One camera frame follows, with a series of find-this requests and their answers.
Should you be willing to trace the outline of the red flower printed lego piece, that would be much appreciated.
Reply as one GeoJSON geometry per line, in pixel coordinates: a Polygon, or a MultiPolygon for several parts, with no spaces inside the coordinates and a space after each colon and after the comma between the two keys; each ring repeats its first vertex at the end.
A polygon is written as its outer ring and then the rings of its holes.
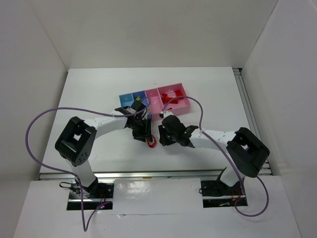
{"type": "Polygon", "coordinates": [[[150,148],[155,148],[156,145],[157,145],[157,140],[156,138],[151,135],[151,139],[150,140],[147,140],[147,145],[150,147],[150,148]]]}

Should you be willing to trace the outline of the red stepped lego brick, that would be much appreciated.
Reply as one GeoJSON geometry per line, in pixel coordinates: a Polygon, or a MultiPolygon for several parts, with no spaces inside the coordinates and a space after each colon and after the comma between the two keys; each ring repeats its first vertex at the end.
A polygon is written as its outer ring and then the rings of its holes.
{"type": "Polygon", "coordinates": [[[178,104],[178,98],[165,97],[164,103],[165,104],[178,104]]]}

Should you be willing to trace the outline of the small red lego brick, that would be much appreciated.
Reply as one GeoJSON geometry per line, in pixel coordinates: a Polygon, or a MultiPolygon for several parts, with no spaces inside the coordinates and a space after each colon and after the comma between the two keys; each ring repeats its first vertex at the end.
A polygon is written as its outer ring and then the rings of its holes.
{"type": "Polygon", "coordinates": [[[162,95],[161,95],[161,99],[162,99],[163,103],[164,103],[165,101],[169,101],[167,94],[162,94],[162,95]]]}

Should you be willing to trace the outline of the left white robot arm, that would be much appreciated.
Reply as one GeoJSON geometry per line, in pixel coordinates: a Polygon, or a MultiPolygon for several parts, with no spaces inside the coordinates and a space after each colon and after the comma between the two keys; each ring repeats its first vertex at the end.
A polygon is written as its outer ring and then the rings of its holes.
{"type": "Polygon", "coordinates": [[[67,160],[89,197],[98,193],[99,182],[92,172],[88,158],[95,140],[115,130],[129,128],[135,140],[154,146],[156,140],[151,132],[151,118],[143,100],[136,99],[131,106],[115,109],[108,116],[93,119],[72,117],[55,143],[55,149],[67,160]]]}

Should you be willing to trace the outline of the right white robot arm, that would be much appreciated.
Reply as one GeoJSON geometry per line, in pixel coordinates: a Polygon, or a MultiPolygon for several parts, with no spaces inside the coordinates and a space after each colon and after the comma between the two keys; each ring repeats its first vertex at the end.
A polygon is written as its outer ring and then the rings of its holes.
{"type": "Polygon", "coordinates": [[[227,195],[246,178],[258,176],[267,160],[269,149],[247,128],[238,131],[202,130],[198,126],[185,126],[173,114],[160,114],[159,142],[163,146],[178,143],[183,147],[209,148],[224,153],[230,166],[223,169],[217,179],[207,186],[210,196],[227,195]]]}

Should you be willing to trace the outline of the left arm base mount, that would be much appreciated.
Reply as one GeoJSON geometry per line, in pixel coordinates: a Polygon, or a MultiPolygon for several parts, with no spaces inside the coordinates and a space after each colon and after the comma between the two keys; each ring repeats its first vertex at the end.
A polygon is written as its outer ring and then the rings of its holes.
{"type": "MultiPolygon", "coordinates": [[[[81,210],[81,193],[79,184],[77,182],[65,182],[59,183],[60,188],[68,189],[69,196],[67,202],[67,211],[79,211],[81,210]]],[[[100,206],[100,210],[112,210],[113,209],[113,193],[114,182],[100,182],[96,193],[90,195],[86,191],[83,191],[83,207],[84,210],[95,210],[100,206]]]]}

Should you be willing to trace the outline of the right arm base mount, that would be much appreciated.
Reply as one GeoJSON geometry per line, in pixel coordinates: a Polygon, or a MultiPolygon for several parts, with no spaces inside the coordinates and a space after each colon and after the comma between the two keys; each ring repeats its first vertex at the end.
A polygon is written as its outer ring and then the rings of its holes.
{"type": "Polygon", "coordinates": [[[240,182],[238,181],[232,187],[228,187],[220,180],[220,176],[225,169],[221,171],[216,180],[202,180],[201,188],[198,190],[202,195],[204,208],[220,208],[247,206],[247,198],[242,192],[240,182]]]}

